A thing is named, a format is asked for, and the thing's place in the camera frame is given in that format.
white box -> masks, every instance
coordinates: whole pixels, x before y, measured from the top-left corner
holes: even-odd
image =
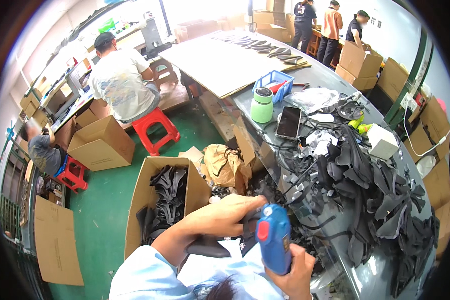
[[[373,124],[366,134],[372,148],[368,152],[381,159],[389,159],[398,150],[398,144],[393,133]]]

hair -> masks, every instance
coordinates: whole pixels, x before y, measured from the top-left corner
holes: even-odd
[[[20,137],[22,140],[28,142],[27,123],[25,123],[20,129]]]
[[[233,279],[228,276],[210,290],[205,300],[232,300],[234,295]]]
[[[112,41],[110,41],[109,43],[100,44],[100,45],[96,46],[95,49],[96,49],[96,51],[102,53],[104,51],[109,50],[112,47],[113,47],[113,44],[112,44]]]
[[[366,17],[366,18],[370,19],[369,14],[366,13],[364,10],[359,10],[356,14],[353,15],[353,18],[356,19],[359,15],[361,15],[362,17]]]

green floor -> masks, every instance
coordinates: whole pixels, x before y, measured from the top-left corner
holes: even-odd
[[[176,157],[179,152],[195,146],[202,150],[209,144],[223,144],[224,141],[205,111],[198,105],[180,107],[168,115],[180,132],[178,143],[169,141],[160,149],[161,156]],[[49,284],[54,299],[108,298],[110,283],[123,263],[125,230],[128,209],[138,172],[149,155],[135,132],[129,132],[137,144],[131,166],[88,172],[88,189],[72,193],[69,208],[73,211],[78,261],[84,286]],[[158,127],[150,135],[156,142],[165,135],[165,129]]]

light blue shirt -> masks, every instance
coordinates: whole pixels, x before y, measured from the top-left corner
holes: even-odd
[[[231,257],[189,255],[177,268],[153,247],[141,246],[119,267],[112,280],[109,300],[203,299],[207,292],[233,276],[235,299],[282,300],[282,291],[265,274],[260,245],[242,257],[240,239],[219,241]]]

blue glue gun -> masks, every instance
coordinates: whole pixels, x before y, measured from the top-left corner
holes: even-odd
[[[290,220],[285,208],[277,204],[265,204],[257,222],[255,237],[260,243],[265,266],[273,273],[285,275],[290,272]]]

